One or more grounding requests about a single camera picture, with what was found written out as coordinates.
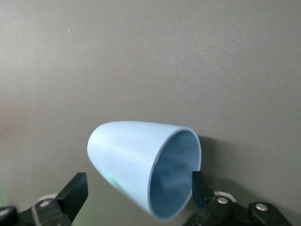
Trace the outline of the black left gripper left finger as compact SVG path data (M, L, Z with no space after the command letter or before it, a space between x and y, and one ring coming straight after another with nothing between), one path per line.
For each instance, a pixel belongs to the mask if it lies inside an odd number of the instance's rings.
M88 197L87 174L77 173L54 198L44 198L32 206L36 226L71 226Z

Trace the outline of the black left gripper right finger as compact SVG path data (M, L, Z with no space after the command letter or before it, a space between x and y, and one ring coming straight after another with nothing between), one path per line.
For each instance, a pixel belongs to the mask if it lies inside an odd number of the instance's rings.
M201 171L192 173L192 197L198 208L187 220L188 226L230 226L234 202L216 195Z

